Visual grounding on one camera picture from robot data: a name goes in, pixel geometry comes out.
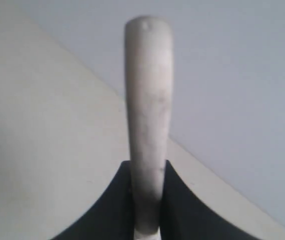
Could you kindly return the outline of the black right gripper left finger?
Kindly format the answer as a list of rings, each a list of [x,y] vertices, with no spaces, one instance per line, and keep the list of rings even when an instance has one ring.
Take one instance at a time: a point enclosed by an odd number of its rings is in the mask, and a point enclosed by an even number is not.
[[[123,161],[99,199],[54,240],[132,240],[134,204],[130,162]]]

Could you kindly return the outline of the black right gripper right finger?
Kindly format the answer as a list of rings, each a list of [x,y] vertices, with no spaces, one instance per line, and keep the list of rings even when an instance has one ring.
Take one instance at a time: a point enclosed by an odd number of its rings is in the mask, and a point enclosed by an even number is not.
[[[204,204],[166,161],[160,209],[163,240],[251,240],[253,236]]]

